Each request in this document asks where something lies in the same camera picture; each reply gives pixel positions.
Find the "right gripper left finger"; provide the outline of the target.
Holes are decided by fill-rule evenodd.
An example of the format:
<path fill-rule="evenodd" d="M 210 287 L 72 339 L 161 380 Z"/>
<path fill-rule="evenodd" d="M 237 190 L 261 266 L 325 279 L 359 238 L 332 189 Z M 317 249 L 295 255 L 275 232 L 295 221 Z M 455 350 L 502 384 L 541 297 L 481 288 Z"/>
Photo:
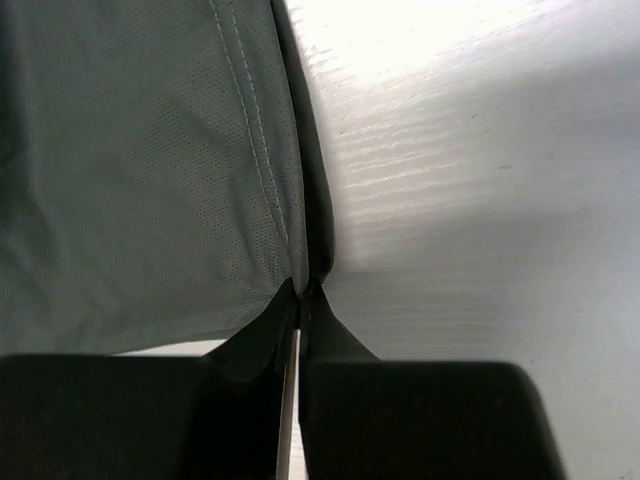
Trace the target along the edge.
<path fill-rule="evenodd" d="M 297 299 L 201 357 L 1 361 L 5 479 L 272 479 Z"/>

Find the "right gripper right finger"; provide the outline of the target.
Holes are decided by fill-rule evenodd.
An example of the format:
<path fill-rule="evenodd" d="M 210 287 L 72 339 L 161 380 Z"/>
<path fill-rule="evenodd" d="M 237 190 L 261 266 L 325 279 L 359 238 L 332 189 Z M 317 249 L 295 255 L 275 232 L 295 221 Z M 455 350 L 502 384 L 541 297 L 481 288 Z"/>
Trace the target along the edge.
<path fill-rule="evenodd" d="M 540 395 L 517 365 L 385 361 L 305 292 L 299 422 L 312 479 L 562 479 Z"/>

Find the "dark grey t shirt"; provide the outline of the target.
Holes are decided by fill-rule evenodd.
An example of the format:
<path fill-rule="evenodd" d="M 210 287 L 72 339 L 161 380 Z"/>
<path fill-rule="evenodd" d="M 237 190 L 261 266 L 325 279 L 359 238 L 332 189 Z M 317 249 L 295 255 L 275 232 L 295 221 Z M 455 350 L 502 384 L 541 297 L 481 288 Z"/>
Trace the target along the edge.
<path fill-rule="evenodd" d="M 282 1 L 1 5 L 1 351 L 223 338 L 330 271 Z"/>

